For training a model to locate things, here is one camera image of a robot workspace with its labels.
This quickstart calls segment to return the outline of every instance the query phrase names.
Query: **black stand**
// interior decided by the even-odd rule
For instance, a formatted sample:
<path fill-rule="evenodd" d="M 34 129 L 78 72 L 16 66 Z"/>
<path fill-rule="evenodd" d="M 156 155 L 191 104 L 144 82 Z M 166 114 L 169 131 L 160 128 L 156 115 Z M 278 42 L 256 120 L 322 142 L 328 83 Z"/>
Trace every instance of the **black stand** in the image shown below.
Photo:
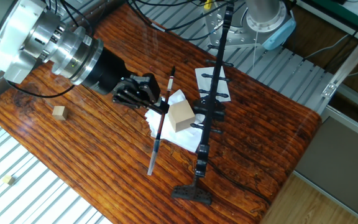
<path fill-rule="evenodd" d="M 200 128 L 203 130 L 200 145 L 198 146 L 197 153 L 197 165 L 195 170 L 195 176 L 193 183 L 191 185 L 176 186 L 173 189 L 171 197 L 173 198 L 182 198 L 186 200 L 193 200 L 196 202 L 202 202 L 207 205 L 212 203 L 211 194 L 197 188 L 197 182 L 199 178 L 205 177 L 206 165 L 208 163 L 208 154 L 209 154 L 209 134 L 211 131 L 222 133 L 222 131 L 217 129 L 211 129 L 213 119 L 218 121 L 223 121 L 224 116 L 224 106 L 216 100 L 217 96 L 229 97 L 228 95 L 217 93 L 218 83 L 220 80 L 227 82 L 227 79 L 220 77 L 221 67 L 229 66 L 232 67 L 232 64 L 223 62 L 223 53 L 226 45 L 227 33 L 230 29 L 231 20 L 233 16 L 234 4 L 231 2 L 226 7 L 226 12 L 224 15 L 223 21 L 223 32 L 220 40 L 220 45 L 218 47 L 218 54 L 216 56 L 216 61 L 207 60 L 207 63 L 214 63 L 214 72 L 212 75 L 203 74 L 205 78 L 212 78 L 211 88 L 209 91 L 200 90 L 200 93 L 207 93 L 208 96 L 200 99 L 195 103 L 195 113 L 201 113 L 205 115 L 205 120 L 203 122 L 204 126 L 198 124 L 192 124 L 194 128 Z"/>

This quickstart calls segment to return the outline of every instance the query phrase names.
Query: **wood grain surface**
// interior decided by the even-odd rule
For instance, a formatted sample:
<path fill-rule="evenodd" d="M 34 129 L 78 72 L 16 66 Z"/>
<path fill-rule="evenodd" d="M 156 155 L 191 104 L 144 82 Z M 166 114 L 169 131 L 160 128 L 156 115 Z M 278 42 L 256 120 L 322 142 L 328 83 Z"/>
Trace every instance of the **wood grain surface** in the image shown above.
<path fill-rule="evenodd" d="M 97 27 L 96 36 L 137 74 L 152 72 L 165 93 L 192 102 L 200 97 L 195 68 L 210 54 L 193 44 L 149 29 L 127 6 Z M 44 65 L 26 78 L 26 90 L 51 95 L 70 86 Z M 231 102 L 224 134 L 211 134 L 206 178 L 199 186 L 213 195 L 211 206 L 172 199 L 176 185 L 190 184 L 196 154 L 162 141 L 153 176 L 146 175 L 154 139 L 146 110 L 132 110 L 77 86 L 66 95 L 40 99 L 13 89 L 0 96 L 0 125 L 113 223 L 258 223 L 294 170 L 321 119 L 235 68 L 225 68 Z M 66 121 L 54 106 L 69 109 Z"/>
<path fill-rule="evenodd" d="M 358 224 L 358 219 L 292 174 L 261 223 Z"/>

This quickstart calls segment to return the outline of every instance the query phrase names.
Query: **metal grating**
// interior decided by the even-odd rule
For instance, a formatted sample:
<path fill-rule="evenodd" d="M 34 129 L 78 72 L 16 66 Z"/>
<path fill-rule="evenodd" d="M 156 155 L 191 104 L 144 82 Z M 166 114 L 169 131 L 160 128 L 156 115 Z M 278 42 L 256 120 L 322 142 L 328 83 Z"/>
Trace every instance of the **metal grating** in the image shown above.
<path fill-rule="evenodd" d="M 111 222 L 0 127 L 0 223 Z"/>

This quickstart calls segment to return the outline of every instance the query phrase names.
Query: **small yellow object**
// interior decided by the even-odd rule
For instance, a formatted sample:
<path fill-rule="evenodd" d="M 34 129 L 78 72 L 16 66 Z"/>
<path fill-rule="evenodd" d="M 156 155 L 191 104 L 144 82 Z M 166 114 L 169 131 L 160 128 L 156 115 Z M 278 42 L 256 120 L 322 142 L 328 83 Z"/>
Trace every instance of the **small yellow object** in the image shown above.
<path fill-rule="evenodd" d="M 206 0 L 206 3 L 204 4 L 204 9 L 211 9 L 212 7 L 212 0 Z"/>
<path fill-rule="evenodd" d="M 67 119 L 68 109 L 65 106 L 55 106 L 53 109 L 52 116 L 60 121 Z"/>
<path fill-rule="evenodd" d="M 190 124 L 195 122 L 195 115 L 187 100 L 175 103 L 169 107 L 168 119 L 175 133 L 190 128 Z"/>
<path fill-rule="evenodd" d="M 5 175 L 4 178 L 2 178 L 2 181 L 5 183 L 5 184 L 9 184 L 9 185 L 12 185 L 13 182 L 15 182 L 15 178 L 10 176 L 10 175 Z"/>

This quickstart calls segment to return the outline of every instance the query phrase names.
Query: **white napkin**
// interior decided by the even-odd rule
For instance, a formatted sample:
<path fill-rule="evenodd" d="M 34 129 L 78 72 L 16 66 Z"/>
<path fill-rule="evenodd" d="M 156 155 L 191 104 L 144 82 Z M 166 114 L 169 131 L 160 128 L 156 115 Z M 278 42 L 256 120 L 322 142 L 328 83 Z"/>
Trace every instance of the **white napkin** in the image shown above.
<path fill-rule="evenodd" d="M 211 88 L 212 78 L 204 78 L 201 75 L 204 74 L 204 73 L 208 74 L 208 75 L 212 75 L 213 72 L 214 72 L 214 67 L 196 68 L 195 71 L 196 71 L 198 89 L 199 90 L 209 91 L 209 89 Z M 223 78 L 226 77 L 224 75 L 223 67 L 221 67 L 221 73 L 219 75 L 220 75 L 220 77 L 223 77 Z M 226 81 L 224 81 L 224 80 L 219 81 L 217 92 L 218 93 L 225 93 L 225 94 L 229 95 L 229 97 L 227 97 L 227 98 L 217 96 L 216 97 L 217 100 L 219 100 L 220 102 L 228 102 L 228 101 L 230 101 L 229 87 L 227 87 L 227 82 Z M 206 95 L 207 95 L 206 93 L 200 93 L 200 97 L 204 97 Z"/>
<path fill-rule="evenodd" d="M 185 99 L 186 97 L 183 92 L 178 90 L 169 97 L 168 104 L 172 105 Z M 146 121 L 149 123 L 150 130 L 152 131 L 151 136 L 155 138 L 157 135 L 158 126 L 160 124 L 161 115 L 153 110 L 148 110 L 148 112 L 145 114 L 145 117 L 147 118 Z M 204 118 L 204 115 L 196 114 L 195 123 L 200 124 L 203 122 Z M 164 124 L 162 126 L 161 139 L 166 139 L 186 150 L 189 150 L 190 152 L 195 152 L 197 150 L 198 144 L 200 143 L 202 132 L 203 131 L 201 129 L 190 127 L 175 133 L 172 125 L 169 122 L 168 115 L 166 115 Z"/>

